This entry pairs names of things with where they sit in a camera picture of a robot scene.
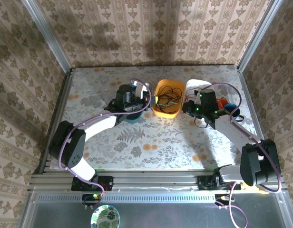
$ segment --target damask wallpaper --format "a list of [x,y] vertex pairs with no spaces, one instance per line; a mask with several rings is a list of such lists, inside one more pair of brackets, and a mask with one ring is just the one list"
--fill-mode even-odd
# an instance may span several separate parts
[[73,67],[235,64],[269,0],[36,0]]
[[244,70],[262,131],[277,145],[293,200],[293,1],[284,0]]
[[0,0],[0,228],[16,227],[63,76],[22,2]]

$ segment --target metal grate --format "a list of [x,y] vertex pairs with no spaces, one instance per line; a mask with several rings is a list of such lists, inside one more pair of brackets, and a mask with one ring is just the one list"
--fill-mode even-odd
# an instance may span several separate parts
[[40,194],[38,202],[81,202],[82,195],[79,194]]
[[105,203],[212,203],[215,195],[198,193],[161,193],[161,194],[107,194],[102,202]]

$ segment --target patterned table surface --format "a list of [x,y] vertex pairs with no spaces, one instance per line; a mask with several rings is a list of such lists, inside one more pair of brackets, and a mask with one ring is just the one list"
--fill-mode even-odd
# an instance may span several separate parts
[[[210,83],[227,82],[242,95],[242,125],[255,133],[238,72],[234,66],[151,66],[77,68],[68,96],[63,120],[78,124],[99,114],[115,98],[119,85],[138,78],[149,82],[153,91],[161,79],[186,82],[190,79]],[[214,86],[216,97],[224,96],[237,104],[235,90],[224,85]],[[193,117],[180,112],[174,119],[155,116],[151,109],[136,124],[123,122],[107,129],[86,142],[84,158],[95,169],[147,168],[215,168],[240,161],[240,152],[221,133],[210,126],[200,129]],[[53,160],[51,168],[57,168]]]

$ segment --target orange object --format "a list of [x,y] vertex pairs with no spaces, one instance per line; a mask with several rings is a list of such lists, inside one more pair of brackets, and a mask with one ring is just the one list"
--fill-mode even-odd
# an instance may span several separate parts
[[216,102],[218,103],[218,108],[222,109],[225,107],[226,104],[229,102],[226,100],[226,98],[222,97],[221,99],[216,99]]
[[161,112],[160,109],[157,108],[157,106],[155,105],[152,107],[152,110],[155,115],[169,118],[169,119],[173,119],[180,112],[181,107],[182,107],[183,96],[185,93],[185,85],[182,84],[181,82],[176,81],[176,80],[170,80],[170,79],[160,80],[157,84],[154,96],[164,94],[166,91],[170,90],[171,88],[172,89],[179,88],[181,90],[181,94],[178,94],[177,93],[178,90],[175,90],[175,92],[179,96],[181,95],[181,98],[179,99],[179,103],[176,105],[172,105],[172,106],[165,108],[165,112],[167,112],[167,113]]

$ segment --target leaf pattern bowl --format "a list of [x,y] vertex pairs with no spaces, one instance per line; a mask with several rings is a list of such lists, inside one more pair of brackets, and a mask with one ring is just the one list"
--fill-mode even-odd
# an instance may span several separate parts
[[98,207],[91,216],[91,228],[119,228],[120,215],[118,210],[111,205]]

